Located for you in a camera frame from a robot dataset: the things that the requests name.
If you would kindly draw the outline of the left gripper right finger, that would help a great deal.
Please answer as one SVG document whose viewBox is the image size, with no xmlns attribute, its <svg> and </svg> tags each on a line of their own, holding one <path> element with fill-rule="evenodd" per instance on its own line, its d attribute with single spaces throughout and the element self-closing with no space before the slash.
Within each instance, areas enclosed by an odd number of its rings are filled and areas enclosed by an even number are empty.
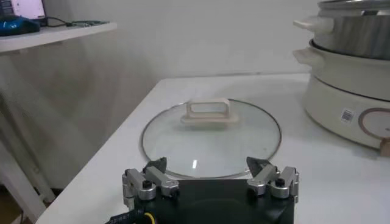
<svg viewBox="0 0 390 224">
<path fill-rule="evenodd" d="M 273 197 L 294 202 L 299 200 L 299 173 L 295 167 L 286 166 L 280 171 L 266 159 L 247 157 L 246 163 L 252 178 L 247 180 L 247 187 L 256 196 L 269 192 Z"/>
</svg>

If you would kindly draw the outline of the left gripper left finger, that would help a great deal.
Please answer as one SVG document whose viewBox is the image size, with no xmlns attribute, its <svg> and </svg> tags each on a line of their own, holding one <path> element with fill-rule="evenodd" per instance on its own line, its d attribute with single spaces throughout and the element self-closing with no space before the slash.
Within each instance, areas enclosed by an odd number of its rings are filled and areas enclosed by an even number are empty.
<svg viewBox="0 0 390 224">
<path fill-rule="evenodd" d="M 123 203 L 135 206 L 136 201 L 152 201 L 157 191 L 162 197 L 176 199 L 180 194 L 180 184 L 166 174 L 167 159 L 162 157 L 149 161 L 142 171 L 126 169 L 122 175 Z"/>
</svg>

